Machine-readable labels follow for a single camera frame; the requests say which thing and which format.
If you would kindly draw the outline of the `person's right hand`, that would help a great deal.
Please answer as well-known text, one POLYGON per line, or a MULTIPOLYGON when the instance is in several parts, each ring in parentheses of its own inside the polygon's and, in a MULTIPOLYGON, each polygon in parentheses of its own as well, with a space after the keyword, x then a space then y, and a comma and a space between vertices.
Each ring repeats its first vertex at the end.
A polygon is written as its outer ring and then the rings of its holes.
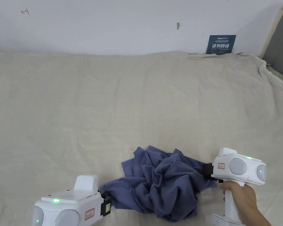
POLYGON ((223 182, 220 188, 224 191, 231 191, 241 222, 251 225, 251 219, 259 211, 254 189, 248 185, 240 186, 233 181, 223 182))

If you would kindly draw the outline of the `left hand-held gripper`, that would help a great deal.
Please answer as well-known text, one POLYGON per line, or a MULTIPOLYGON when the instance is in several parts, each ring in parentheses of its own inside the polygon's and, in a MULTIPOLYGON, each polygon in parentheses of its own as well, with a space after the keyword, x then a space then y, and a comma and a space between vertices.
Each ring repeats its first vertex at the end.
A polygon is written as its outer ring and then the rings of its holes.
POLYGON ((111 213, 111 197, 98 189, 96 175, 80 175, 74 188, 47 195, 35 203, 33 226, 92 226, 111 213))

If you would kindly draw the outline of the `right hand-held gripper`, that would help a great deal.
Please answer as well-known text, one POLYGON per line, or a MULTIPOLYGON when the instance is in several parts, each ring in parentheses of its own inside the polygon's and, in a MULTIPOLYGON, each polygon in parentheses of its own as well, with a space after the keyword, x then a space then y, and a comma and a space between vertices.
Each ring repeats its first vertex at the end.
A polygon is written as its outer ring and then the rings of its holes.
MULTIPOLYGON (((219 183, 233 181, 240 186, 245 184, 264 185, 267 179, 266 164, 259 159, 238 154, 229 148, 221 148, 212 163, 196 167, 195 171, 206 179, 219 183)), ((232 192, 225 192, 225 214, 212 215, 213 226, 242 226, 232 192)))

